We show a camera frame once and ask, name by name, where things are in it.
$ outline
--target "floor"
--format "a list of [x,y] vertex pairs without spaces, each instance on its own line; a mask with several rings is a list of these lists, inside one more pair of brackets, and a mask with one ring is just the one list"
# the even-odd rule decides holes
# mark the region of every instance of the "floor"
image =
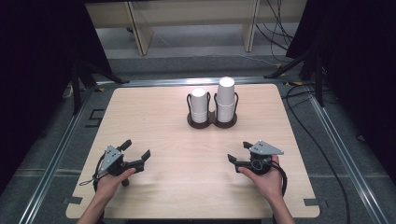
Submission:
[[[273,24],[267,26],[270,29],[274,28]],[[294,35],[297,27],[298,23],[284,24],[289,35]],[[271,38],[271,32],[261,25],[260,28]],[[238,25],[156,27],[146,56],[139,55],[134,36],[126,29],[100,29],[97,33],[113,70],[120,72],[124,78],[135,79],[129,84],[130,87],[180,85],[185,84],[186,80],[194,83],[202,82],[205,78],[205,73],[195,77],[196,74],[189,76],[185,71],[185,74],[174,77],[163,74],[131,77],[134,70],[131,70],[128,63],[133,62],[159,62],[172,59],[180,61],[179,58],[185,58],[186,61],[181,61],[188,62],[188,59],[200,57],[211,59],[224,57],[228,60],[232,57],[262,64],[270,68],[265,70],[270,74],[276,70],[277,65],[284,65],[290,61],[285,58],[284,49],[270,44],[257,29],[252,51],[245,52],[239,29]],[[282,36],[276,35],[274,40],[284,48],[288,46]],[[166,63],[162,63],[162,66],[165,71]],[[298,69],[299,66],[295,68],[296,73],[290,71],[286,77],[278,80],[264,80],[262,78],[264,74],[258,75],[253,72],[250,76],[236,76],[235,80],[240,83],[272,82],[278,86],[281,95],[285,96],[292,86],[284,84],[297,79],[295,74],[298,74]],[[162,79],[154,80],[156,76],[162,76]],[[224,73],[213,73],[213,76],[211,75],[211,78],[207,78],[206,81],[216,82],[217,78],[222,76],[225,76]],[[76,118],[70,113],[73,110],[73,102],[71,98],[65,98],[45,131],[45,136],[37,140],[20,170],[8,185],[6,193],[1,196],[0,223],[27,223],[26,220],[29,220],[29,223],[75,222],[75,220],[68,219],[64,211],[67,204],[73,200],[71,197],[73,186],[76,185],[78,174],[97,132],[97,128],[87,126],[97,122],[92,118],[103,116],[106,102],[115,89],[114,84],[107,79],[97,77],[97,80],[106,91],[82,90],[83,97],[88,100],[83,107],[84,112],[81,113],[81,118]],[[309,88],[309,86],[296,88],[295,92],[310,91]],[[337,104],[336,96],[326,89],[324,97],[325,108],[318,106],[315,97],[309,93],[290,97],[290,104],[287,100],[284,102],[321,209],[318,218],[300,218],[297,219],[297,223],[348,223],[346,217],[350,217],[350,223],[395,223],[396,216],[393,213],[396,207],[395,186],[375,159],[370,148],[363,140],[357,138],[359,130],[356,130],[342,106]],[[70,127],[72,121],[76,123],[76,127]],[[324,128],[324,123],[330,123],[333,126]],[[73,137],[65,139],[66,133],[71,133]],[[309,133],[314,135],[318,144],[315,144],[308,136]],[[330,133],[335,133],[335,137],[330,137]],[[337,175],[333,174],[323,155],[327,155]],[[55,156],[58,156],[60,160],[55,161],[53,159]],[[50,168],[55,169],[53,174],[48,174]],[[40,189],[43,179],[49,182],[49,186]],[[343,191],[340,190],[340,182],[346,191],[349,214],[346,214],[346,200]],[[43,192],[43,195],[35,198],[37,191]],[[32,217],[29,218],[24,212],[32,207],[32,203],[37,209],[29,210],[33,211]],[[262,221],[262,223],[271,222],[271,219]],[[106,223],[122,222],[107,220]]]

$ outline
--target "power cord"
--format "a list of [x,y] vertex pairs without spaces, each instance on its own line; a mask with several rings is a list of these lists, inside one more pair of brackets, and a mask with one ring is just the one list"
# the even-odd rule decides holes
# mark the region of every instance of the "power cord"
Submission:
[[290,112],[292,113],[292,115],[296,118],[297,122],[301,125],[301,127],[305,130],[305,132],[309,135],[309,137],[312,139],[312,141],[314,141],[314,143],[317,145],[320,153],[322,154],[323,158],[325,159],[325,161],[328,163],[330,169],[332,170],[332,174],[334,175],[335,179],[337,180],[338,184],[340,185],[341,191],[343,193],[344,196],[344,200],[345,200],[345,204],[346,204],[346,223],[349,224],[350,223],[350,212],[349,212],[349,202],[347,199],[347,192],[344,188],[343,183],[341,182],[341,179],[338,177],[337,173],[335,172],[334,168],[332,167],[331,162],[329,161],[328,157],[326,156],[326,153],[324,152],[323,148],[320,146],[320,144],[318,143],[318,141],[314,138],[314,136],[311,134],[311,132],[309,132],[305,126],[301,123],[301,121],[298,119],[298,117],[296,116],[296,114],[294,113],[294,110],[292,109],[292,107],[290,106],[290,102],[289,102],[289,98],[291,96],[295,96],[295,95],[299,95],[299,93],[294,94],[294,95],[290,95],[290,93],[292,92],[292,90],[294,90],[297,87],[302,87],[301,86],[294,86],[292,87],[290,90],[288,90],[286,96],[282,99],[286,99],[286,103],[290,109]]

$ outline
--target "forearm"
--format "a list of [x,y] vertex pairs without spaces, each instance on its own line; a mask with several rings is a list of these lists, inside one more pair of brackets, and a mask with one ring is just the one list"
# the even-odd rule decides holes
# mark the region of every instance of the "forearm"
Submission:
[[92,201],[79,219],[78,224],[96,224],[99,220],[99,217],[104,212],[108,202],[108,199],[100,198],[98,195],[94,195]]
[[276,219],[276,223],[278,223],[278,224],[294,224],[295,223],[283,198],[268,200],[268,203],[270,204],[270,206],[273,210],[274,217]]

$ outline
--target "gray carpet floor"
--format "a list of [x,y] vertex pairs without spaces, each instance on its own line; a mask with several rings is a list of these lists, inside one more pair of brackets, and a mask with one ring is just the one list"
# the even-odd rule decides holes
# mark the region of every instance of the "gray carpet floor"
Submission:
[[[261,60],[272,60],[271,57],[258,57]],[[121,78],[131,80],[131,84],[156,83],[161,80],[179,80],[199,77],[243,77],[252,82],[259,80],[262,83],[270,82],[277,85],[281,96],[285,96],[292,88],[285,85],[287,81],[298,80],[300,66],[289,71],[279,79],[264,79],[262,76],[275,72],[275,68],[266,63],[249,60],[242,57],[194,57],[194,58],[167,58],[167,59],[136,59],[136,60],[109,60],[113,72]],[[100,76],[95,76],[98,82],[107,81]],[[97,120],[90,119],[95,109],[95,117],[102,117],[117,85],[103,85],[102,91],[94,91],[87,101],[73,137],[62,157],[57,173],[50,183],[40,208],[35,215],[34,223],[75,223],[76,220],[65,216],[67,199],[72,196],[78,175],[88,156],[94,137],[98,131],[94,125]],[[393,210],[396,207],[396,188],[384,172],[381,164],[376,159],[372,150],[356,136],[359,130],[351,122],[336,96],[328,88],[323,92],[325,109],[332,119],[332,123],[340,133],[349,153],[360,168],[365,180],[369,183],[377,202],[383,209],[389,223],[396,223]],[[84,96],[89,90],[82,90]],[[299,87],[294,93],[306,91]],[[313,134],[326,156],[331,162],[337,175],[340,177],[346,191],[350,209],[351,223],[374,223],[367,212],[366,206],[357,192],[344,164],[341,162],[334,146],[321,124],[318,114],[310,98],[312,94],[300,94],[290,97],[290,105],[284,100],[291,127],[294,131],[297,144],[303,156],[304,165],[308,172],[313,190],[320,203],[320,215],[316,218],[298,218],[297,223],[346,223],[346,201],[340,185],[336,181],[329,164],[313,140],[304,131],[291,110],[297,115],[306,129]],[[19,223],[30,197],[40,181],[45,169],[62,140],[68,123],[73,113],[73,97],[66,98],[56,113],[51,118],[48,127],[43,130],[44,135],[37,139],[30,149],[26,159],[8,184],[0,198],[0,223]],[[124,223],[124,220],[107,219],[106,223]],[[210,223],[222,223],[221,220],[212,220]],[[234,223],[246,223],[235,220]],[[272,223],[268,218],[262,223]]]

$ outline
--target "white cup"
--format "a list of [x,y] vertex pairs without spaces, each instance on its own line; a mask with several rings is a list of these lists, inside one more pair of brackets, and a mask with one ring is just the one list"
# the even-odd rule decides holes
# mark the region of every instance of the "white cup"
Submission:
[[222,77],[219,81],[217,102],[220,105],[232,105],[234,103],[235,81],[231,77]]
[[207,113],[207,92],[203,88],[194,88],[191,92],[191,113]]
[[235,104],[231,105],[220,105],[217,106],[218,111],[216,114],[217,120],[220,122],[230,122],[233,119],[233,112],[235,110]]
[[196,114],[191,112],[191,119],[196,123],[204,123],[207,121],[207,112]]

